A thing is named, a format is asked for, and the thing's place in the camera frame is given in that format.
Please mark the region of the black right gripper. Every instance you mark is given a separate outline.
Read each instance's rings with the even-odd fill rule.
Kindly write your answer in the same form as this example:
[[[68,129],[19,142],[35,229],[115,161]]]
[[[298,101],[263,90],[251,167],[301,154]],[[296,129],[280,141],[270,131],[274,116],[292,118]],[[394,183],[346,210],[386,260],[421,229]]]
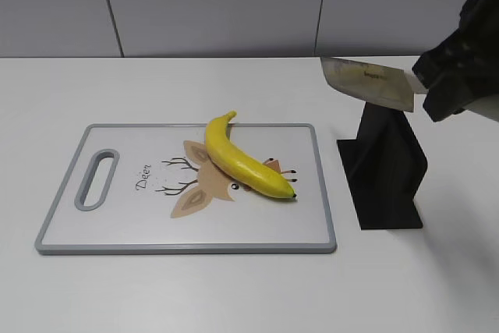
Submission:
[[[430,90],[423,108],[434,122],[465,111],[466,105],[498,95],[498,0],[468,0],[446,47],[426,51],[412,67]]]

